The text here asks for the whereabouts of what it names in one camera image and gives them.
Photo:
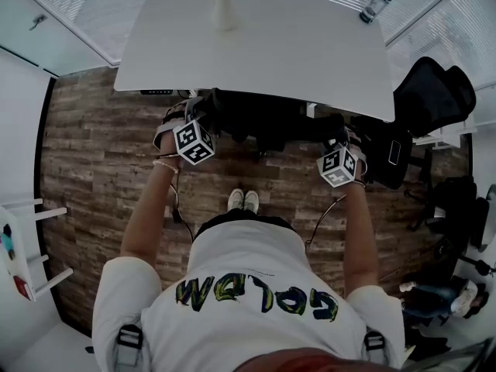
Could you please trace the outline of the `white metal rack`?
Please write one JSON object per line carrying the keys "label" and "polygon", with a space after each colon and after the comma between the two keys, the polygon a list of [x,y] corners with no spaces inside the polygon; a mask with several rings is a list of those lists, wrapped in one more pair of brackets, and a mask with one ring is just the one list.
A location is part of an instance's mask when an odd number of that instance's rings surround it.
{"label": "white metal rack", "polygon": [[433,144],[437,148],[440,148],[442,145],[460,148],[461,136],[475,133],[476,131],[474,114],[470,113],[465,121],[441,127],[426,136],[414,138],[413,143],[418,146]]}

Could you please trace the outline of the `person's black trousers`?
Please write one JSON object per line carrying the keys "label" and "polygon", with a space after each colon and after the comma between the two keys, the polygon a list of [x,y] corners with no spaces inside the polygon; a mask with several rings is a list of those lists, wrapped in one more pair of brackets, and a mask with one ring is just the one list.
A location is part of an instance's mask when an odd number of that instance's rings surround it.
{"label": "person's black trousers", "polygon": [[204,231],[210,229],[214,226],[221,225],[227,222],[235,222],[235,221],[243,221],[243,220],[252,220],[257,222],[264,222],[267,224],[280,226],[286,229],[294,230],[294,228],[285,220],[280,217],[275,216],[265,216],[265,215],[257,215],[255,212],[251,212],[248,210],[233,208],[225,214],[218,215],[213,219],[210,219],[206,223],[204,223],[198,232],[196,233],[192,242],[194,242]]}

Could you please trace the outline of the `white desk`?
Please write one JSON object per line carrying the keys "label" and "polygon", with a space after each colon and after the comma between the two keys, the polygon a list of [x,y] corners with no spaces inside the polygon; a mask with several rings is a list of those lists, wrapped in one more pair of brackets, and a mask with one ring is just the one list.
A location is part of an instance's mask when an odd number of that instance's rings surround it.
{"label": "white desk", "polygon": [[381,28],[326,0],[146,0],[115,89],[195,88],[394,119]]}

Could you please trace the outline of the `black mesh office chair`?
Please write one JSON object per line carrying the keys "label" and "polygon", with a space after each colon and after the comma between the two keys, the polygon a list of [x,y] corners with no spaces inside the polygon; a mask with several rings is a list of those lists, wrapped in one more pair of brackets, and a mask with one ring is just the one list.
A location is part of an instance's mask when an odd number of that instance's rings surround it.
{"label": "black mesh office chair", "polygon": [[[412,158],[413,139],[465,121],[475,108],[476,94],[459,67],[445,70],[432,58],[422,57],[414,63],[393,97],[393,122],[361,115],[351,118],[350,125],[365,143],[364,180],[397,190]],[[397,166],[388,163],[392,140],[401,144]]]}

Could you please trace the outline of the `clear bottle with dark cap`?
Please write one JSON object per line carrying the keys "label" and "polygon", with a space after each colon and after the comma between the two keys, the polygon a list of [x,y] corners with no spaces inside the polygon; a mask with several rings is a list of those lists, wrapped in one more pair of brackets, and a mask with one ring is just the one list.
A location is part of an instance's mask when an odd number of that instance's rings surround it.
{"label": "clear bottle with dark cap", "polygon": [[370,0],[361,11],[360,18],[365,23],[373,22],[392,0]]}

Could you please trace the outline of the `person's right white shoe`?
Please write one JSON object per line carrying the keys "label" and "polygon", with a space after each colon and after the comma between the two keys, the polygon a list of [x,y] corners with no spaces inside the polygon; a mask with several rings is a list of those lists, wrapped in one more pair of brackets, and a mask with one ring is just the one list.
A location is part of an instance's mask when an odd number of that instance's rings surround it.
{"label": "person's right white shoe", "polygon": [[260,207],[259,195],[256,191],[250,190],[245,194],[243,201],[243,209],[252,212],[255,215],[258,213]]}

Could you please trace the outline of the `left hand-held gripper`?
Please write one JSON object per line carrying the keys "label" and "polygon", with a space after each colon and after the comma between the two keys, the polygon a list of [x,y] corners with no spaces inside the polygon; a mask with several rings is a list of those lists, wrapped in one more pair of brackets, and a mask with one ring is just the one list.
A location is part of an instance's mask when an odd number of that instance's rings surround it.
{"label": "left hand-held gripper", "polygon": [[165,123],[157,128],[153,145],[159,150],[162,135],[172,132],[177,154],[191,165],[198,165],[213,157],[214,141],[194,119],[206,104],[206,98],[196,97],[185,99],[170,107],[163,118]]}

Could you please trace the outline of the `person's right forearm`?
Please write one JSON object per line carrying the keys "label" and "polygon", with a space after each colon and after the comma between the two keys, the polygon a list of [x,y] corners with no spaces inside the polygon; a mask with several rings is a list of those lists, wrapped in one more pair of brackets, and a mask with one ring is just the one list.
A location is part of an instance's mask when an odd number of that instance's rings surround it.
{"label": "person's right forearm", "polygon": [[378,286],[379,258],[377,242],[362,184],[344,186],[346,235],[343,257],[344,291],[347,297],[358,288]]}

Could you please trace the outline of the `person's left white shoe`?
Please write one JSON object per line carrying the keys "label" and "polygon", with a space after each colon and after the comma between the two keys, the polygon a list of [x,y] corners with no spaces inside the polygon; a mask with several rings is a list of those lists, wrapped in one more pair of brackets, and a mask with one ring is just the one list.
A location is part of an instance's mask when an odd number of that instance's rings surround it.
{"label": "person's left white shoe", "polygon": [[227,204],[227,212],[230,212],[234,209],[243,210],[244,206],[244,192],[240,188],[235,188],[229,195],[228,204]]}

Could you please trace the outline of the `red box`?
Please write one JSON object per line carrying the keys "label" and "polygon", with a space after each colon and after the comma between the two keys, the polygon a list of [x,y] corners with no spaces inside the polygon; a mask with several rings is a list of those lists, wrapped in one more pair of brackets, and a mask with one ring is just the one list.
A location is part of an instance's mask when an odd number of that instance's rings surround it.
{"label": "red box", "polygon": [[13,276],[17,291],[26,299],[33,301],[34,297],[29,289],[29,285],[18,275]]}

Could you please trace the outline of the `person's white printed t-shirt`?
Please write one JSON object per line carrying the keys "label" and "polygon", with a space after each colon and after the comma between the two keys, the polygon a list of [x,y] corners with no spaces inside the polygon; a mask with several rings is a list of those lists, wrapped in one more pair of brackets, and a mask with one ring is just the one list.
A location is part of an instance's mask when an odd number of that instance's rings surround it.
{"label": "person's white printed t-shirt", "polygon": [[233,372],[278,350],[314,348],[376,360],[369,332],[385,340],[386,364],[405,359],[401,303],[376,285],[341,297],[311,269],[300,236],[265,222],[226,222],[194,241],[184,277],[163,288],[135,257],[107,262],[95,301],[92,342],[103,372],[117,368],[117,335],[144,336],[144,370]]}

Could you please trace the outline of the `black tripod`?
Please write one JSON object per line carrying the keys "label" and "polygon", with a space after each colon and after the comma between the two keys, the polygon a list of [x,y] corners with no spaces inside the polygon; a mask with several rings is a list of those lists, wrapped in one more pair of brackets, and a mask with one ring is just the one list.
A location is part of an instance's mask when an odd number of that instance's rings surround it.
{"label": "black tripod", "polygon": [[442,241],[435,245],[434,257],[440,260],[444,256],[452,257],[474,266],[480,276],[486,277],[490,275],[493,277],[496,274],[496,263],[492,267],[483,260],[475,260],[467,257],[461,251],[457,250],[452,243]]}

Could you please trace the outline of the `person's left forearm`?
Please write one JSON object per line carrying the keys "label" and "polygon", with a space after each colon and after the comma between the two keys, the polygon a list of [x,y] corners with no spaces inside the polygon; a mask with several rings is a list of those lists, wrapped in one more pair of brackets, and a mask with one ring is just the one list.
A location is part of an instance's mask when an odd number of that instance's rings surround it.
{"label": "person's left forearm", "polygon": [[[176,152],[174,135],[172,132],[164,133],[160,154]],[[120,252],[122,257],[136,257],[152,267],[156,264],[168,193],[180,162],[180,157],[168,158],[153,165],[124,232]]]}

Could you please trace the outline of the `person's white shoe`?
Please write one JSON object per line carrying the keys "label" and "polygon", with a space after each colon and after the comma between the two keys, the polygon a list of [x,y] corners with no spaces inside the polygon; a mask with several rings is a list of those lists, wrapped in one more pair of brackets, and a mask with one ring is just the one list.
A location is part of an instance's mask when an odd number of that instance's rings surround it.
{"label": "person's white shoe", "polygon": [[256,191],[250,190],[245,194],[243,201],[243,209],[252,212],[255,215],[258,213],[260,207],[259,195]]}
{"label": "person's white shoe", "polygon": [[227,204],[227,212],[230,212],[234,209],[243,210],[244,206],[244,192],[240,188],[235,188],[229,195],[228,204]]}

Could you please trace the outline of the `teal bottle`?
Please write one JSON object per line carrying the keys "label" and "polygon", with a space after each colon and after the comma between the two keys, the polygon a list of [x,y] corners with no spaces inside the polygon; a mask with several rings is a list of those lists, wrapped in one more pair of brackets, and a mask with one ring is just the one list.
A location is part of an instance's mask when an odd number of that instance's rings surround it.
{"label": "teal bottle", "polygon": [[0,240],[2,241],[2,244],[5,247],[5,250],[9,256],[10,260],[14,260],[16,258],[14,247],[13,247],[13,242],[10,236],[7,234],[1,234]]}

